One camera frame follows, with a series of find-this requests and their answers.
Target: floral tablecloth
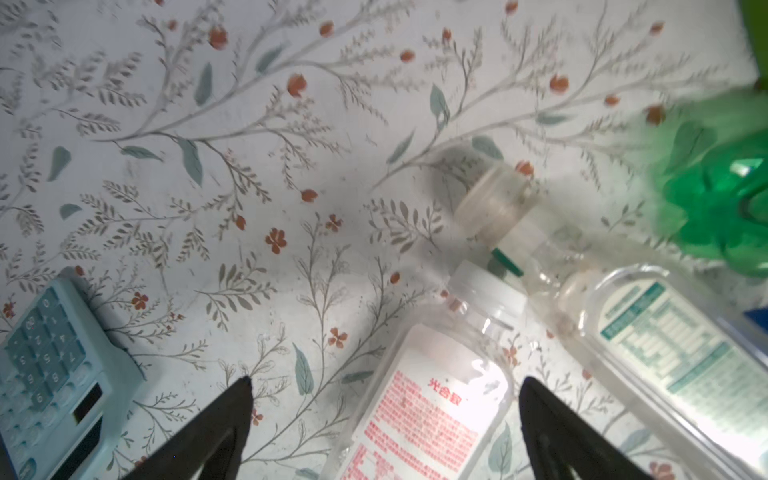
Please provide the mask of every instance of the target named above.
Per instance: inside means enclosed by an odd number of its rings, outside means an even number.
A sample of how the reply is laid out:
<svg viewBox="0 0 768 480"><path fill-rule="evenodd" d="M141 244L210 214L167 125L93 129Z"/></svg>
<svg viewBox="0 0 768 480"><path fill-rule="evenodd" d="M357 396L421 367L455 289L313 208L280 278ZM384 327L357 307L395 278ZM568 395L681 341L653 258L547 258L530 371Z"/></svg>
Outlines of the floral tablecloth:
<svg viewBox="0 0 768 480"><path fill-rule="evenodd" d="M398 321L484 259L452 222L478 152L675 254L616 139L756 77L722 0L3 0L0 41L0 331L66 268L147 376L102 479L242 375L240 477L316 478ZM504 347L655 478L690 477L533 319ZM514 407L473 478L531 477Z"/></svg>

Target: blue object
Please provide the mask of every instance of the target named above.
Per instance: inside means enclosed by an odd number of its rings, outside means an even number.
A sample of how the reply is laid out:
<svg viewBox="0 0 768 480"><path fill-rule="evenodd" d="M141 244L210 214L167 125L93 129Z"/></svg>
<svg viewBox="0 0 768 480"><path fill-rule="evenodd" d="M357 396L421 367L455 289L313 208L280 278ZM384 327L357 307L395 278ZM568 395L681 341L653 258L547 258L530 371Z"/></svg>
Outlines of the blue object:
<svg viewBox="0 0 768 480"><path fill-rule="evenodd" d="M18 480L92 479L141 382L72 282L53 280L0 348L0 462Z"/></svg>
<svg viewBox="0 0 768 480"><path fill-rule="evenodd" d="M754 320L757 325L768 332L768 308L750 310L749 312L744 312L744 315Z"/></svg>

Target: plastic bottle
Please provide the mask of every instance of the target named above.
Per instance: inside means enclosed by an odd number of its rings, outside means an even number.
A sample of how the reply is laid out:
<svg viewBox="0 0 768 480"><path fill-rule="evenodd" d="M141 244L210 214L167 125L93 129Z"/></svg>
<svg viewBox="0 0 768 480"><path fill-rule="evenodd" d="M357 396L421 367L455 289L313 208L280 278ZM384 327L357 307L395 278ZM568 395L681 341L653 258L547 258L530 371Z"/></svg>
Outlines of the plastic bottle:
<svg viewBox="0 0 768 480"><path fill-rule="evenodd" d="M509 166L456 220L569 353L700 478L768 475L768 337L650 248L569 224Z"/></svg>
<svg viewBox="0 0 768 480"><path fill-rule="evenodd" d="M498 342L526 299L467 261L448 290L397 332L322 480L467 478L515 398Z"/></svg>

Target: bottle label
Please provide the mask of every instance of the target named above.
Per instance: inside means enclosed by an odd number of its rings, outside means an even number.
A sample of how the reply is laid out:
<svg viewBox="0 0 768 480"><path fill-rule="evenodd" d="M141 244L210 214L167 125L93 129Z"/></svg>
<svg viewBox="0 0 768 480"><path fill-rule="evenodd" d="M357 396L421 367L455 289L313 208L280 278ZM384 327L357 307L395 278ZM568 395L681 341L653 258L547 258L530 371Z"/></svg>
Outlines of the bottle label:
<svg viewBox="0 0 768 480"><path fill-rule="evenodd" d="M768 450L768 373L663 280L636 280L601 312L600 338L707 436L751 465Z"/></svg>
<svg viewBox="0 0 768 480"><path fill-rule="evenodd" d="M424 328L415 326L414 330ZM461 357L465 346L445 337ZM450 375L424 353L407 348L389 369L385 386L353 433L346 467L337 480L453 480L491 425L498 404Z"/></svg>

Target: white bottle cap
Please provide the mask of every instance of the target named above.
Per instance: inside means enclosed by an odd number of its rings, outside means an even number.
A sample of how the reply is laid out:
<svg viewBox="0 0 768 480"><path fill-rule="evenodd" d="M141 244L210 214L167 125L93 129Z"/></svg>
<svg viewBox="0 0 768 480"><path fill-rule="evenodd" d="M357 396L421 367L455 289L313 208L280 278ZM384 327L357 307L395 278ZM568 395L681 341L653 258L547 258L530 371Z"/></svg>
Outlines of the white bottle cap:
<svg viewBox="0 0 768 480"><path fill-rule="evenodd" d="M448 291L509 326L517 326L528 300L523 292L467 260L451 275Z"/></svg>

